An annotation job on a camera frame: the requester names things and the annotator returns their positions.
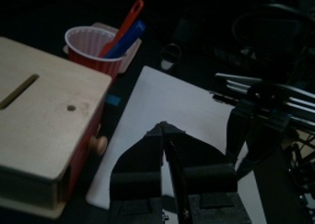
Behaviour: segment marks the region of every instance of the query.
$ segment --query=slot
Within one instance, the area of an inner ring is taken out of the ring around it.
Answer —
[[[25,83],[11,92],[11,94],[0,102],[0,110],[5,110],[10,104],[19,98],[25,91],[33,86],[37,80],[41,78],[39,75],[34,74]]]

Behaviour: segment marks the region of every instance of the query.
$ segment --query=cup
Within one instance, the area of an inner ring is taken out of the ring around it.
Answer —
[[[115,80],[123,58],[102,58],[103,46],[114,39],[115,33],[95,27],[75,27],[66,32],[70,60],[106,73]]]

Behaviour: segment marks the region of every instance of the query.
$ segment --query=white paper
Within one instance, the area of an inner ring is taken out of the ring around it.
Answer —
[[[87,193],[87,202],[110,207],[110,177],[123,152],[162,121],[226,152],[227,122],[233,107],[213,99],[213,94],[175,77],[145,66],[118,129],[103,156],[101,168]],[[165,194],[173,194],[170,175],[163,167]],[[266,223],[254,173],[239,181],[239,195],[255,224]],[[178,223],[171,214],[169,224]]]

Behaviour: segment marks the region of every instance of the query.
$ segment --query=black table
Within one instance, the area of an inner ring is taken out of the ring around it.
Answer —
[[[123,0],[37,0],[3,9],[0,35],[19,41],[63,58],[65,33],[75,26],[93,25],[97,21],[119,27],[130,10],[131,3]],[[109,93],[121,98],[119,105],[106,104],[103,129],[101,135],[111,136],[115,132],[121,115],[129,102],[134,85],[145,65],[159,68],[159,54],[167,44],[157,34],[154,19],[159,14],[145,10],[141,16],[147,21],[149,29],[142,37],[143,43],[127,72],[121,75]],[[233,73],[234,70],[210,58],[202,51],[183,50],[174,77],[210,89],[217,72]],[[306,223],[301,203],[291,185],[281,149],[255,170],[261,198],[269,223]],[[106,223],[107,211],[87,204],[86,195],[102,157],[90,155],[71,200],[58,220],[41,218],[14,210],[0,208],[2,223]]]

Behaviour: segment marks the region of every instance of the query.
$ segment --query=dark background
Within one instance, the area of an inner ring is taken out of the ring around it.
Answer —
[[[295,0],[283,0],[291,6]],[[175,71],[170,74],[211,89],[217,72],[249,74],[213,56],[210,44],[239,47],[230,32],[233,19],[249,6],[270,0],[145,0],[141,18],[147,23],[143,43],[127,72],[118,77],[109,93],[121,98],[118,106],[106,104],[102,135],[109,139],[129,102],[143,65],[159,69],[161,51],[175,42],[183,50]],[[134,0],[2,0],[0,35],[63,58],[65,33],[75,26],[106,23],[119,28]],[[179,20],[187,23],[177,31]],[[107,211],[86,202],[102,158],[90,155],[75,192],[59,220],[53,221],[0,208],[2,223],[106,223]],[[301,203],[291,186],[286,164],[278,151],[257,168],[257,179],[269,223],[306,223]]]

